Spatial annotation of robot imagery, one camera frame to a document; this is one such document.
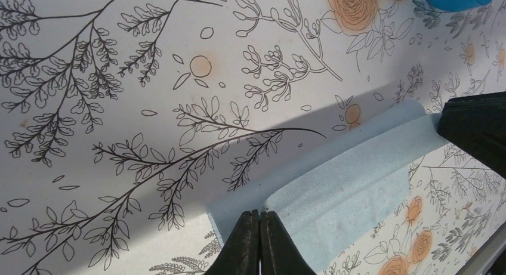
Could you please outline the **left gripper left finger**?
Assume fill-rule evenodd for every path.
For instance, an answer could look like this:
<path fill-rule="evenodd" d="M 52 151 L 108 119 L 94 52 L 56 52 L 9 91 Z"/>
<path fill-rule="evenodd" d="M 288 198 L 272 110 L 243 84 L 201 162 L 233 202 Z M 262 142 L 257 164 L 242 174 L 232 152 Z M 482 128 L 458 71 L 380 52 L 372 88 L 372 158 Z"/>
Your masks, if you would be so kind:
<path fill-rule="evenodd" d="M 205 275 L 256 275 L 259 269 L 260 218 L 255 209 L 238 218 L 224 247 Z"/>

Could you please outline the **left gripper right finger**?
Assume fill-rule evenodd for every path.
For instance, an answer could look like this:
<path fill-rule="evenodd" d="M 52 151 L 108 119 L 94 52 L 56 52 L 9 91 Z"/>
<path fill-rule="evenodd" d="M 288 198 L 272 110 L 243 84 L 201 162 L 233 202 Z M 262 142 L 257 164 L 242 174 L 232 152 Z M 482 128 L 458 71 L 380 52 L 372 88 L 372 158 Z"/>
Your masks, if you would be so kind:
<path fill-rule="evenodd" d="M 274 211 L 260 213 L 260 273 L 268 275 L 315 275 Z"/>

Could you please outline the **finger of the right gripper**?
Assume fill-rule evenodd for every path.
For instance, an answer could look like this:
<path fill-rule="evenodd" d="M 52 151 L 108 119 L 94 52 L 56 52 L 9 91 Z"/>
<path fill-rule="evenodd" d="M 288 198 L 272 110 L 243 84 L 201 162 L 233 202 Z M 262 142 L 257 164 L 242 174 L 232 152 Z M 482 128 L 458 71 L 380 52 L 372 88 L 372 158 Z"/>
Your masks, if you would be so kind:
<path fill-rule="evenodd" d="M 505 92 L 450 99 L 437 133 L 505 178 Z"/>

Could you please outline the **light blue cloth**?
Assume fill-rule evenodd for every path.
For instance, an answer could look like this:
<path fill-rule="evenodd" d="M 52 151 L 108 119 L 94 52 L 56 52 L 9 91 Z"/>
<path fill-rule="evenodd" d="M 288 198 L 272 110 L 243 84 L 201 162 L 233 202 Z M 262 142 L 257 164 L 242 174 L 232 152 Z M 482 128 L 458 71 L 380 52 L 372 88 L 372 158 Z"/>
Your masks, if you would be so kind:
<path fill-rule="evenodd" d="M 417 101 L 397 104 L 210 203 L 219 242 L 230 237 L 242 212 L 274 211 L 311 269 L 325 269 L 407 198 L 409 165 L 446 144 L 439 120 Z"/>

